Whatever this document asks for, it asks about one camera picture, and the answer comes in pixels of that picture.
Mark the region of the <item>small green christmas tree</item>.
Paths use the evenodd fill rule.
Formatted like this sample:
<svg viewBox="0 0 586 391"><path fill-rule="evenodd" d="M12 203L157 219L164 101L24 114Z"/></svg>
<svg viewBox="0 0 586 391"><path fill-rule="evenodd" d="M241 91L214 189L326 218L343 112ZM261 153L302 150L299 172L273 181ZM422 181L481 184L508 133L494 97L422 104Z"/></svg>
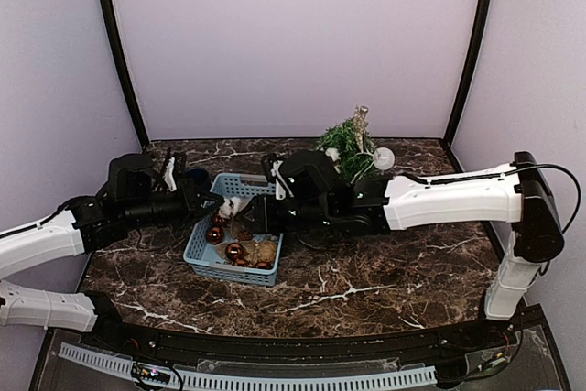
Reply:
<svg viewBox="0 0 586 391"><path fill-rule="evenodd" d="M373 164L376 146L367 130L365 142L368 152L361 153L355 141L353 120L350 117L328 128L317 141L315 148L322 152L329 147L337 148L341 158L338 162L333 162L334 167L347 182L354 183L379 173Z"/></svg>

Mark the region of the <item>white woven ball light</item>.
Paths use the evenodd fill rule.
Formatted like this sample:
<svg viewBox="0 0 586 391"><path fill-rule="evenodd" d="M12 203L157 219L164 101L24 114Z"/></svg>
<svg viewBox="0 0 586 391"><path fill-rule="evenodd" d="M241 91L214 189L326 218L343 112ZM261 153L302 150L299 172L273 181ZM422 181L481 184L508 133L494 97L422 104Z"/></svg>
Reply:
<svg viewBox="0 0 586 391"><path fill-rule="evenodd" d="M388 171L395 164L395 154L390 148L378 147L373 153L374 167L380 171Z"/></svg>

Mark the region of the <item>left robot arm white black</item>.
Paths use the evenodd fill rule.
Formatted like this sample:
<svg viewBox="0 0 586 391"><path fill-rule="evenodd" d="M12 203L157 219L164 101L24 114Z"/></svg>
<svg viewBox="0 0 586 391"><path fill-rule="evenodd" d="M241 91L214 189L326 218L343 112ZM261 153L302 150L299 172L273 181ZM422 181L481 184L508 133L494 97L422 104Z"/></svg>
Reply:
<svg viewBox="0 0 586 391"><path fill-rule="evenodd" d="M224 202L185 173L174 154L156 170L147 154L113 159L107 181L93 196L63 202L48 217L1 234L1 323L92 332L110 351L129 343L115 305L101 292L58 293L24 288L9 277L63 257L88 255L144 227L181 226Z"/></svg>

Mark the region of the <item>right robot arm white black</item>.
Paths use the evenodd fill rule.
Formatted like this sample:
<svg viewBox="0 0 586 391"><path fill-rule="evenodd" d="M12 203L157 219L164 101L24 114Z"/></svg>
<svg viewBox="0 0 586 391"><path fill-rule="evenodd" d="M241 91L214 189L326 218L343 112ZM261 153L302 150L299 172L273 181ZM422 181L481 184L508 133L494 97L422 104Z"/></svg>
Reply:
<svg viewBox="0 0 586 391"><path fill-rule="evenodd" d="M468 173L389 177L348 182L329 151L301 150L262 161L273 195L254 196L235 215L256 234L336 231L351 236L390 234L438 223L500 222L512 228L483 315L467 330L477 349L503 332L537 274L564 248L568 225L538 164L526 151L511 162Z"/></svg>

